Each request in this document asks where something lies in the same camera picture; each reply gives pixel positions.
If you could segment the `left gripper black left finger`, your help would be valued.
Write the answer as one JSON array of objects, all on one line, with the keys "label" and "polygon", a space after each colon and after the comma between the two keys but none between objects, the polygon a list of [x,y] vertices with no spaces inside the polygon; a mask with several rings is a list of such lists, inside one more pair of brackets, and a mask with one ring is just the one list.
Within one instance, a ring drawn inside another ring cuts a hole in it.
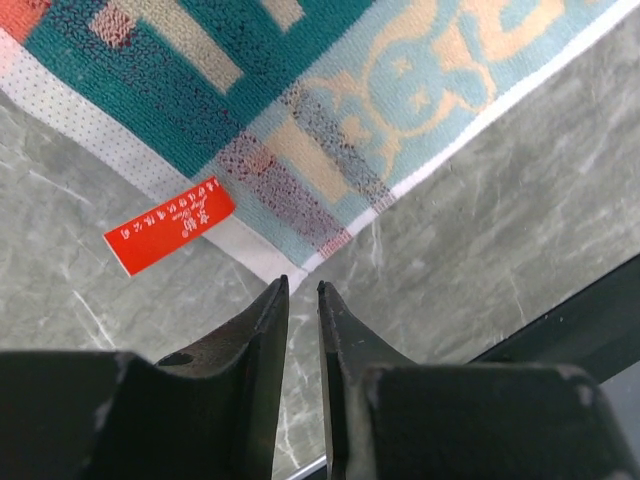
[{"label": "left gripper black left finger", "polygon": [[286,277],[158,362],[5,351],[5,479],[268,479],[289,318]]}]

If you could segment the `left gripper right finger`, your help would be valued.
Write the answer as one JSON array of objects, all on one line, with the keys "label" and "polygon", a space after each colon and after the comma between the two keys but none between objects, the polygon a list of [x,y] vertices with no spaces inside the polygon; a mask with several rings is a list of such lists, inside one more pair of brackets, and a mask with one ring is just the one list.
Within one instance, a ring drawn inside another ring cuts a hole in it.
[{"label": "left gripper right finger", "polygon": [[318,286],[331,479],[635,479],[596,382],[539,363],[421,365]]}]

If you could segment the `white printed towel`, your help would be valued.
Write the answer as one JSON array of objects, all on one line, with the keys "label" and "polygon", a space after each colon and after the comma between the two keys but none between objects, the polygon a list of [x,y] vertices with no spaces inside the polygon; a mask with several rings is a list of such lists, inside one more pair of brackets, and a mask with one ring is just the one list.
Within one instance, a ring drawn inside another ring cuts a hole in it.
[{"label": "white printed towel", "polygon": [[135,275],[204,237],[292,286],[633,1],[5,1],[1,89],[155,202]]}]

